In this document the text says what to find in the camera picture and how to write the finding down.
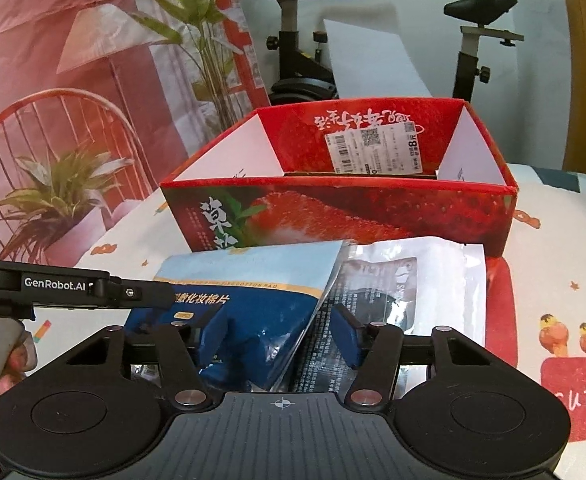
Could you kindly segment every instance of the human hand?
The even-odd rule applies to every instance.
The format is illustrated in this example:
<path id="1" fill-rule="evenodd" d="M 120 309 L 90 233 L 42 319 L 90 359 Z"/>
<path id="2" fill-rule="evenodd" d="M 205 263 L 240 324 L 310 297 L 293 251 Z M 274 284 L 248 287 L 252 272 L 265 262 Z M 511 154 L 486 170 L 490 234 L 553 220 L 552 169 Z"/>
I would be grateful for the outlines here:
<path id="1" fill-rule="evenodd" d="M 24 344 L 20 344 L 9 354 L 4 366 L 4 371 L 0 376 L 0 395 L 6 393 L 9 389 L 22 381 L 25 377 L 24 372 L 32 368 L 29 364 L 29 355 Z"/>

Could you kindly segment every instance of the silver screw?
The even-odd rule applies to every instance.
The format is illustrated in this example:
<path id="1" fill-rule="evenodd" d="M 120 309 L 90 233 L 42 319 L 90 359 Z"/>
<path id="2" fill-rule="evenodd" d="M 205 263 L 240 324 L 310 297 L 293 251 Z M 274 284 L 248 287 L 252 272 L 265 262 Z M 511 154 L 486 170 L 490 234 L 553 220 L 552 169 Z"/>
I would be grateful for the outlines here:
<path id="1" fill-rule="evenodd" d="M 351 400 L 360 406 L 375 406 L 382 402 L 382 394 L 375 390 L 356 390 L 351 394 Z"/>
<path id="2" fill-rule="evenodd" d="M 207 400 L 207 394 L 200 390 L 182 390 L 175 394 L 175 402 L 183 406 L 197 406 Z"/>

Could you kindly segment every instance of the black knob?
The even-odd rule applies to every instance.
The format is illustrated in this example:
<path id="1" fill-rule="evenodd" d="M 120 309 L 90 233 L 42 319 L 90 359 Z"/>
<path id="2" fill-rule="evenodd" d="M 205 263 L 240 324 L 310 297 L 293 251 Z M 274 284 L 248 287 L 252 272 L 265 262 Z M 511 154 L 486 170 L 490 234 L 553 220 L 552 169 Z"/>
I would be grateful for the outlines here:
<path id="1" fill-rule="evenodd" d="M 313 41 L 316 43 L 328 43 L 329 37 L 326 32 L 317 30 L 313 33 Z"/>
<path id="2" fill-rule="evenodd" d="M 490 81 L 490 68 L 483 66 L 477 71 L 477 75 L 480 76 L 480 81 L 482 83 L 488 83 Z"/>
<path id="3" fill-rule="evenodd" d="M 266 48 L 269 50 L 277 50 L 279 47 L 279 39 L 277 36 L 269 36 L 266 38 Z"/>

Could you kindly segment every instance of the table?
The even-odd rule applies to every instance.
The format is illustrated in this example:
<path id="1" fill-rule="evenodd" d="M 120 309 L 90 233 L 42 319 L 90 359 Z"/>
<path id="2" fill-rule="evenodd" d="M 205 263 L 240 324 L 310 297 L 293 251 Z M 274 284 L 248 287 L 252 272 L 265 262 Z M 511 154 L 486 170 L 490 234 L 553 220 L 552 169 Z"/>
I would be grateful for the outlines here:
<path id="1" fill-rule="evenodd" d="M 586 176 L 510 167 L 521 187 L 504 254 L 516 300 L 518 329 L 512 336 L 518 341 L 518 368 L 570 402 L 577 440 L 569 443 L 556 473 L 565 480 L 586 480 L 586 354 L 580 346 L 580 325 L 586 322 Z M 107 232 L 78 267 L 152 279 L 165 258 L 188 251 L 157 190 Z M 33 333 L 45 320 L 51 322 L 37 344 L 42 365 L 103 326 L 123 324 L 128 312 L 37 309 L 36 314 L 36 322 L 26 323 Z M 546 314 L 567 326 L 570 357 L 554 357 L 540 344 L 540 318 Z"/>

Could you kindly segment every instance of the tall green plant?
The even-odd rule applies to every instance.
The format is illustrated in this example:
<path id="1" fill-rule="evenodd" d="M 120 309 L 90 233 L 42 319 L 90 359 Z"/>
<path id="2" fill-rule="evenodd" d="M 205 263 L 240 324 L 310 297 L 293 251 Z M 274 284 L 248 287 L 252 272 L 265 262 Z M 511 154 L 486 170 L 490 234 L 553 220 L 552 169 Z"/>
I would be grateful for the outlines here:
<path id="1" fill-rule="evenodd" d="M 26 156 L 16 157 L 31 185 L 0 200 L 2 218 L 19 221 L 0 260 L 25 256 L 29 263 L 41 260 L 44 251 L 91 209 L 106 206 L 104 194 L 118 186 L 115 173 L 132 163 L 130 158 L 111 160 L 110 153 L 96 155 L 81 147 L 46 166 Z"/>
<path id="2" fill-rule="evenodd" d="M 214 33 L 214 26 L 221 23 L 225 15 L 220 12 L 215 0 L 155 1 L 167 14 L 182 23 L 179 30 L 142 12 L 129 12 L 129 16 L 166 38 L 164 43 L 178 45 L 189 56 L 199 71 L 199 80 L 192 83 L 196 99 L 213 103 L 220 130 L 230 128 L 240 117 L 233 106 L 227 78 L 235 66 L 233 52 L 242 54 L 242 51 Z M 198 56 L 186 48 L 188 43 L 195 45 Z"/>

